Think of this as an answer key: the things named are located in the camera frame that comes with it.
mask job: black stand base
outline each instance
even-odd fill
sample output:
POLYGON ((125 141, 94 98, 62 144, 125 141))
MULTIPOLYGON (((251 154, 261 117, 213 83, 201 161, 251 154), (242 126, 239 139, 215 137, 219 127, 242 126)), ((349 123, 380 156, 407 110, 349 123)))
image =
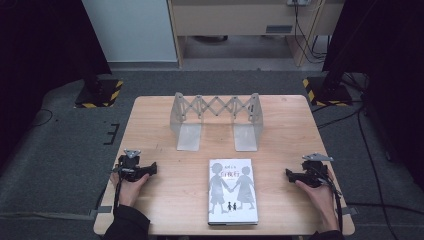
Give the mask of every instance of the black stand base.
POLYGON ((339 85, 335 91, 326 93, 322 87, 324 80, 325 77, 308 77, 303 80, 312 105, 352 105, 352 98, 345 86, 339 85))
POLYGON ((84 85, 77 100, 75 100, 76 108, 94 108, 94 107, 110 107, 116 100, 121 90, 122 81, 99 80, 102 86, 100 94, 92 94, 84 85))

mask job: hand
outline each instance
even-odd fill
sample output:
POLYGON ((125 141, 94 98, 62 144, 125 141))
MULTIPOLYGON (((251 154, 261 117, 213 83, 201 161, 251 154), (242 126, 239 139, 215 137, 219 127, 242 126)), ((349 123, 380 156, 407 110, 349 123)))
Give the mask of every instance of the hand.
MULTIPOLYGON (((140 195, 141 187, 149 179, 149 174, 146 173, 142 178, 137 182, 128 182, 127 180, 122 180, 121 182, 121 191, 119 193, 119 204, 125 205, 128 207, 134 207, 135 202, 137 201, 138 196, 140 195)), ((113 186, 118 184, 119 175, 118 173, 112 173, 110 175, 110 181, 113 183, 113 186)))
MULTIPOLYGON (((330 171, 328 171, 328 176, 333 180, 333 174, 330 171)), ((334 198, 331 188, 325 184, 317 188, 311 188, 299 180, 295 183, 308 194, 312 204, 320 213, 324 231, 339 230, 334 212, 334 198)))

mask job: wall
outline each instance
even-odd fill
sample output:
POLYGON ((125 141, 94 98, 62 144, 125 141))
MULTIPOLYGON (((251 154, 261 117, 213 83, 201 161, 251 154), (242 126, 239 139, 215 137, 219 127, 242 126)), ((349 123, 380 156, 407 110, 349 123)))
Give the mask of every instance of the wall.
POLYGON ((108 62, 177 62, 166 0, 83 0, 108 62))

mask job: person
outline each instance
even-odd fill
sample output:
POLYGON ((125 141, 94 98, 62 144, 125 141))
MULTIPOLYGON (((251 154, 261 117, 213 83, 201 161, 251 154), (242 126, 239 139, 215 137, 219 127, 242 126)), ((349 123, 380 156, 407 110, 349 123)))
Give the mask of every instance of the person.
MULTIPOLYGON (((103 237, 104 240, 148 239, 150 220, 134 208, 140 190, 148 179, 149 174, 146 174, 136 182, 122 181, 119 205, 114 212, 115 216, 112 224, 106 230, 103 237)), ((112 173, 110 180, 116 187, 119 181, 118 174, 112 173)), ((306 192, 322 220, 322 232, 315 232, 309 240, 343 240, 344 237, 339 231, 337 218, 334 213, 334 198, 330 187, 321 185, 317 188, 311 188, 301 181, 296 181, 295 184, 306 192)))

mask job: wooden table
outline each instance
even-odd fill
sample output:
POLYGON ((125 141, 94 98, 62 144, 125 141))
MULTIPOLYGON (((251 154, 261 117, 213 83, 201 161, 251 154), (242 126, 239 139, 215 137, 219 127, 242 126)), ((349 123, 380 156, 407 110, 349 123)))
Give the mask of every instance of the wooden table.
MULTIPOLYGON (((139 97, 135 100, 116 159, 125 148, 140 149, 141 166, 149 166, 155 161, 158 164, 158 174, 143 186, 135 205, 151 220, 149 234, 310 235, 319 229, 319 216, 308 196, 289 183, 285 175, 286 168, 303 172, 303 155, 314 152, 326 155, 308 102, 298 95, 259 97, 264 128, 257 152, 234 150, 231 120, 221 115, 216 118, 205 116, 199 151, 177 151, 176 137, 169 125, 174 97, 139 97), (208 160, 211 158, 252 159, 258 225, 207 224, 208 160)), ((109 181, 101 206, 113 206, 114 192, 109 181)), ((112 221, 112 213, 99 213, 95 233, 104 234, 112 221)), ((354 225, 350 215, 344 215, 343 222, 344 234, 352 234, 354 225)))

